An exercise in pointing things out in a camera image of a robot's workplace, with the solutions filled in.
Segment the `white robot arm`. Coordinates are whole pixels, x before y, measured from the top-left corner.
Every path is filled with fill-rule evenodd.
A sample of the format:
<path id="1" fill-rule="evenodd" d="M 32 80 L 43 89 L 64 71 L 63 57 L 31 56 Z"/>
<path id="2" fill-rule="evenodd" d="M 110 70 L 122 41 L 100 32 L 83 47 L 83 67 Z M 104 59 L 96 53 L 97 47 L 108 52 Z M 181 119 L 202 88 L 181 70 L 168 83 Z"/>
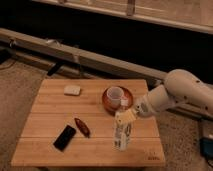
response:
<path id="1" fill-rule="evenodd" d="M 119 125 L 129 124 L 186 103 L 213 114 L 213 89 L 191 72 L 175 69 L 166 74 L 162 84 L 137 98 L 131 108 L 117 110 L 115 120 Z"/>

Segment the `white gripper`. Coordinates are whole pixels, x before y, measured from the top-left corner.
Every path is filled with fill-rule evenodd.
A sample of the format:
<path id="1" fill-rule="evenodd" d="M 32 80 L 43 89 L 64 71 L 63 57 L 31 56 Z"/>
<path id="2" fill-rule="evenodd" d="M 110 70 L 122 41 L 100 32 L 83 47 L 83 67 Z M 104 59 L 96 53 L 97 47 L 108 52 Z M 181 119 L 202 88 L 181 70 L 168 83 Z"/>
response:
<path id="1" fill-rule="evenodd" d="M 159 104 L 158 95 L 153 92 L 148 92 L 135 99 L 134 109 L 139 117 L 147 118 L 158 113 Z M 119 124 L 127 124 L 135 121 L 136 115 L 131 109 L 128 109 L 125 111 L 117 111 L 115 118 Z"/>

